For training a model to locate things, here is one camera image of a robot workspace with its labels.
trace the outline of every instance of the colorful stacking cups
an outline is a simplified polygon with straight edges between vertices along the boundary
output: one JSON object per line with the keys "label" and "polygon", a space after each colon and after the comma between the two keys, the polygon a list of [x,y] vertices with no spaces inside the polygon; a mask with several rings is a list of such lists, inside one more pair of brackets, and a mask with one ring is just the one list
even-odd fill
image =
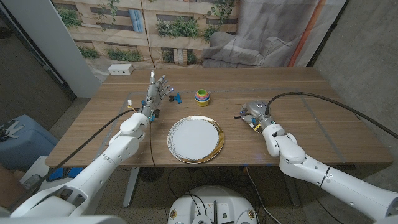
{"label": "colorful stacking cups", "polygon": [[198,90],[195,94],[195,100],[198,106],[207,106],[210,100],[210,94],[206,90]]}

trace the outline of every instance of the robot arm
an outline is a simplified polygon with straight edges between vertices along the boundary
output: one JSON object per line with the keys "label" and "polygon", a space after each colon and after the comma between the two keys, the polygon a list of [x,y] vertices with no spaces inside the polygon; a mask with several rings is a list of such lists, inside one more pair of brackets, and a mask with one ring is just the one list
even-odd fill
{"label": "robot arm", "polygon": [[368,184],[306,155],[292,134],[285,134],[281,125],[264,115],[265,106],[261,105],[266,104],[245,104],[242,118],[253,116],[253,123],[261,126],[268,152],[273,157],[280,155],[279,167],[284,174],[321,187],[374,221],[398,215],[398,193]]}
{"label": "robot arm", "polygon": [[90,202],[122,161],[134,155],[144,139],[145,129],[154,119],[160,102],[173,89],[162,76],[155,82],[151,72],[150,85],[142,108],[122,123],[120,131],[111,139],[109,147],[87,166],[79,175],[66,184],[45,189],[31,196],[19,206],[11,217],[61,217],[86,214]]}

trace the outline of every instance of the white plate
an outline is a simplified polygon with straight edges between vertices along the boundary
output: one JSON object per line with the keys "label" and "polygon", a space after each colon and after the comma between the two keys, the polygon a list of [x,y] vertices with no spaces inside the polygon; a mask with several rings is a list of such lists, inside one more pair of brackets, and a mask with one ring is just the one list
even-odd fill
{"label": "white plate", "polygon": [[170,152],[178,160],[201,163],[215,157],[224,144],[221,127],[205,116],[190,116],[175,123],[167,136]]}

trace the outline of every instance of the backdrop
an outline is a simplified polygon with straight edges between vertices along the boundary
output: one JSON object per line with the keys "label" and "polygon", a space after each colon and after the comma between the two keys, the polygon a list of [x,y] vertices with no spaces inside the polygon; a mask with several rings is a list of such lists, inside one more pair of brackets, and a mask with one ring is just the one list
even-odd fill
{"label": "backdrop", "polygon": [[304,67],[345,0],[53,0],[93,75],[134,69]]}

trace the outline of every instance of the white robot body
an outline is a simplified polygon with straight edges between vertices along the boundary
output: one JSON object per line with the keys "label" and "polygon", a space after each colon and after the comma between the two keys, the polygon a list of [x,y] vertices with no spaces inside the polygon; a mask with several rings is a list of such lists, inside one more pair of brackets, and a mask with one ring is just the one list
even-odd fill
{"label": "white robot body", "polygon": [[217,185],[206,185],[190,190],[173,203],[170,208],[168,224],[211,224],[212,222],[222,224],[230,221],[234,221],[234,223],[257,223],[253,206],[242,195],[231,189]]}

